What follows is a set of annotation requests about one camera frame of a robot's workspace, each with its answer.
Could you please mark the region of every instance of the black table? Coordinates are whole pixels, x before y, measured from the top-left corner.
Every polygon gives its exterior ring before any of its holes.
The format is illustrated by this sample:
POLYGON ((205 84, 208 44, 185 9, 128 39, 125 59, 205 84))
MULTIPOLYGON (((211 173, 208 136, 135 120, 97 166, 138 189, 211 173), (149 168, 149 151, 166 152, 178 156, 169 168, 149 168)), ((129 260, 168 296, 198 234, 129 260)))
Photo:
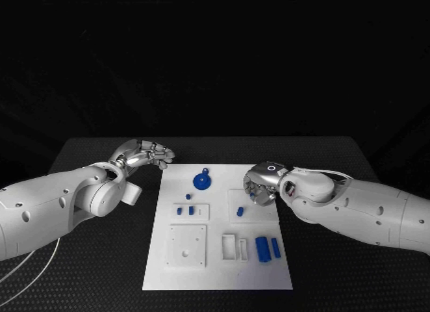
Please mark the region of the black table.
MULTIPOLYGON (((107 161, 132 138, 74 138, 51 172, 107 161)), ((324 137, 139 138, 177 152, 177 163, 256 164, 329 169, 379 182, 355 141, 324 137)), ((293 291, 142 291, 162 171, 139 169, 143 187, 135 207, 122 203, 104 218, 63 238, 44 276, 0 311, 430 311, 430 262, 420 252, 364 244, 308 224, 278 201, 293 291)), ((55 243, 0 285, 0 303, 31 282, 55 243)), ((0 263, 0 278, 24 257, 0 263)))

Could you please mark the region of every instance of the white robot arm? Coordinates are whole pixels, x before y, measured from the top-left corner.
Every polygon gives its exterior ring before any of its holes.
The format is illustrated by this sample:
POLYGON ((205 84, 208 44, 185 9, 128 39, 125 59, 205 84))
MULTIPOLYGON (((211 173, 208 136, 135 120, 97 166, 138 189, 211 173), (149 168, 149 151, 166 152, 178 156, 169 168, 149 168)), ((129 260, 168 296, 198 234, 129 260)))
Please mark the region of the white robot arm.
POLYGON ((130 140, 109 162, 19 182, 0 190, 0 261, 68 234, 120 201, 135 205, 142 188, 126 181, 145 164, 166 169, 175 153, 156 142, 130 140))
POLYGON ((340 172, 265 162, 244 177, 244 189, 266 206, 278 193, 299 219, 374 245, 430 254, 430 200, 340 172), (344 176, 337 181, 325 173, 344 176))

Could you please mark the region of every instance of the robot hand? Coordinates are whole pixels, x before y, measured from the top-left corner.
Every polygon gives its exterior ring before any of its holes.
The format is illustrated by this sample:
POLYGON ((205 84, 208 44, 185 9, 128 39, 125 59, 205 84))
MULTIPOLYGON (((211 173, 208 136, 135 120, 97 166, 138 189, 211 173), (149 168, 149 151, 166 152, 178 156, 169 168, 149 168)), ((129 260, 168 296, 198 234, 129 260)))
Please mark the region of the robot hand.
POLYGON ((374 245, 430 254, 430 200, 341 172, 263 162, 244 177, 246 193, 270 205, 280 193, 299 219, 374 245), (332 179, 327 174, 342 176, 332 179))
POLYGON ((120 202, 135 205, 142 188, 126 181, 145 164, 165 169, 175 153, 156 142, 126 142, 109 162, 19 182, 0 190, 0 260, 24 255, 106 216, 120 202))

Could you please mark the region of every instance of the white rectangular piece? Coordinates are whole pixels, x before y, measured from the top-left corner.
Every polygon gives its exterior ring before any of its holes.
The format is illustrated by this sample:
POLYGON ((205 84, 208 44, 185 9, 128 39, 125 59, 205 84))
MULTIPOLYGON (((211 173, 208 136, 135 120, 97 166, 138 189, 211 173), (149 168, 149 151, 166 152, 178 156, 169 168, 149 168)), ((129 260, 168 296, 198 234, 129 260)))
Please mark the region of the white rectangular piece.
POLYGON ((207 222, 210 220, 210 205, 205 203, 184 204, 175 203, 171 211, 172 222, 207 222), (190 215, 190 206, 194 206, 194 215, 190 215), (178 215, 178 208, 182 208, 182 215, 178 215))
POLYGON ((279 224, 278 205, 256 205, 250 195, 241 190, 229 190, 229 210, 231 223, 276 223, 279 224), (243 216, 239 216, 239 208, 244 207, 243 216))
POLYGON ((247 255, 247 239, 240 239, 240 261, 249 262, 250 257, 247 255))
MULTIPOLYGON (((254 167, 252 164, 169 164, 164 170, 159 202, 156 205, 156 219, 154 223, 152 245, 143 282, 145 291, 161 290, 223 290, 223 289, 293 289, 288 255, 279 225, 276 222, 231 223, 229 208, 229 191, 243 190, 244 175, 254 167), (204 168, 210 169, 213 184, 207 190, 194 187, 194 177, 204 168), (168 239, 171 225, 194 226, 194 222, 172 220, 171 211, 177 203, 210 205, 210 220, 201 221, 207 226, 205 266, 169 267, 168 239), (233 234, 236 238, 247 240, 249 262, 243 263, 237 251, 237 260, 223 260, 223 235, 233 234), (267 263, 259 261, 256 237, 276 237, 279 240, 282 258, 267 263)), ((250 210, 246 203, 244 216, 250 210)))
POLYGON ((223 234, 223 260, 237 260, 237 239, 233 234, 223 234))
POLYGON ((207 226, 171 225, 168 235, 166 266, 171 268, 205 267, 207 226))

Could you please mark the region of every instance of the blue object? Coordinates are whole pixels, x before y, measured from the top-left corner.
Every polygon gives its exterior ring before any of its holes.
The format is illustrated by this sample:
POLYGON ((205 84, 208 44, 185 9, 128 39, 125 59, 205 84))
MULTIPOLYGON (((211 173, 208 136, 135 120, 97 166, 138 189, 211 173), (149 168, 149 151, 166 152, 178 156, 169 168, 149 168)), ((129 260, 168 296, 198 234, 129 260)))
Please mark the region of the blue object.
POLYGON ((269 239, 265 236, 257 237, 256 244, 257 244, 260 262, 270 262, 272 251, 269 250, 269 239))
POLYGON ((276 258, 280 258, 280 249, 279 249, 279 242, 278 242, 278 239, 273 238, 272 239, 272 242, 273 242, 273 249, 275 249, 275 255, 276 255, 276 258))
POLYGON ((203 173, 194 177, 194 186, 198 190, 207 190, 213 184, 213 179, 208 175, 208 169, 204 168, 203 173))
POLYGON ((243 216, 243 213, 244 213, 244 207, 240 207, 239 212, 237 212, 237 216, 243 216))

